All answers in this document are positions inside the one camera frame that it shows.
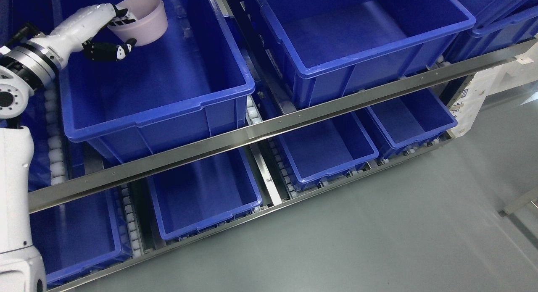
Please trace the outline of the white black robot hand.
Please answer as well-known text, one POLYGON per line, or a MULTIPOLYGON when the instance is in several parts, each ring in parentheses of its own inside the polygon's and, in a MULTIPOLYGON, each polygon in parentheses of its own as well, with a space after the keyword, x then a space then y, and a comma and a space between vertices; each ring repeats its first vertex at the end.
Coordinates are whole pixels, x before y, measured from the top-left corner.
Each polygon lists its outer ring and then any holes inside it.
POLYGON ((129 9, 112 3, 90 5, 79 9, 49 35, 35 37, 31 43, 48 49, 65 68, 73 53, 84 52, 92 61, 115 62, 125 59, 137 44, 129 38, 121 44, 94 42, 93 38, 106 26, 131 25, 137 21, 129 9))

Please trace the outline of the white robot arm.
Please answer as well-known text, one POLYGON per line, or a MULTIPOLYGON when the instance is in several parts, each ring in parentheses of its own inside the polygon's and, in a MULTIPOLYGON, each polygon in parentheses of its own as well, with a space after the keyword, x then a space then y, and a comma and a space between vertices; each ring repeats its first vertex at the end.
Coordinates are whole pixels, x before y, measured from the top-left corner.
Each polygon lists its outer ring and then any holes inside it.
POLYGON ((10 47, 27 36, 43 36, 25 23, 1 47, 1 290, 44 292, 47 289, 42 255, 32 241, 29 220, 28 174, 34 154, 29 128, 21 115, 35 90, 54 78, 29 56, 17 57, 10 47))

